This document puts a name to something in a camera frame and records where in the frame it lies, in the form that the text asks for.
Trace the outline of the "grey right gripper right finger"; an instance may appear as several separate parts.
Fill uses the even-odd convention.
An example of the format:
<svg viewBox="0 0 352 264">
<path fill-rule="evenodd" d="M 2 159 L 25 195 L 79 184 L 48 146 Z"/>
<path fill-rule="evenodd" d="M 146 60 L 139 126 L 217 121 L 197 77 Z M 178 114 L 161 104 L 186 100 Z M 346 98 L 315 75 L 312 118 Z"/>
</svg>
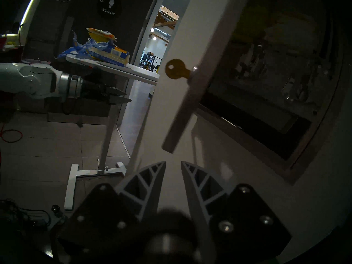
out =
<svg viewBox="0 0 352 264">
<path fill-rule="evenodd" d="M 181 161 L 190 216 L 205 264 L 256 264 L 280 255 L 292 235 L 247 183 Z"/>
</svg>

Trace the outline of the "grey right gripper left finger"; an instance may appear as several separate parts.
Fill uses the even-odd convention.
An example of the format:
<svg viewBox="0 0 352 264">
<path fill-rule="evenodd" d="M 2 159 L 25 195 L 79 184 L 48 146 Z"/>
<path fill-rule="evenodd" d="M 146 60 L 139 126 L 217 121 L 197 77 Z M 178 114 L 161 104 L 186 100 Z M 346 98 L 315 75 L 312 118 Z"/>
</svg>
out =
<svg viewBox="0 0 352 264">
<path fill-rule="evenodd" d="M 69 264 L 94 263 L 117 252 L 121 235 L 156 214 L 166 161 L 146 166 L 117 185 L 100 183 L 63 224 L 57 242 Z"/>
</svg>

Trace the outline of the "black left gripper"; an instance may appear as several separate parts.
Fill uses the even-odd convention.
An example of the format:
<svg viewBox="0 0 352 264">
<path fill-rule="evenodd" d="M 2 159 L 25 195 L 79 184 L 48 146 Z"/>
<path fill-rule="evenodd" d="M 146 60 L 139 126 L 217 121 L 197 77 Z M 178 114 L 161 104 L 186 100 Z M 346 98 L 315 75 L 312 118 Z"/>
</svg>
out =
<svg viewBox="0 0 352 264">
<path fill-rule="evenodd" d="M 115 87 L 91 81 L 82 82 L 82 99 L 90 99 L 109 104 L 126 104 L 132 100 L 125 97 L 126 93 Z"/>
</svg>

